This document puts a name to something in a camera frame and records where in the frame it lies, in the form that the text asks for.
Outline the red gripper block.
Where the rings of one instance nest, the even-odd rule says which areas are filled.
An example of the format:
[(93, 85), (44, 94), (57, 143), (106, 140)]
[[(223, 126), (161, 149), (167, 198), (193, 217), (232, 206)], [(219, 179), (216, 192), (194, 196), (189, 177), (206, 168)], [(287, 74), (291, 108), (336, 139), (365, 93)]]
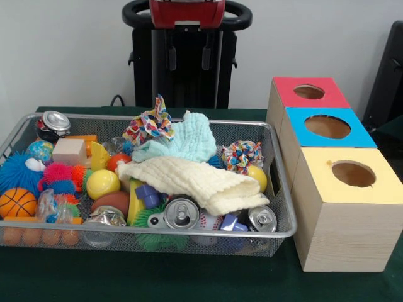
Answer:
[[(198, 25), (202, 29), (218, 28), (224, 18), (225, 1), (150, 1), (152, 22), (157, 29), (173, 29), (176, 26)], [(176, 48), (173, 30), (166, 30), (167, 67), (176, 70)], [(212, 33), (206, 32), (202, 50), (202, 69), (210, 69)]]

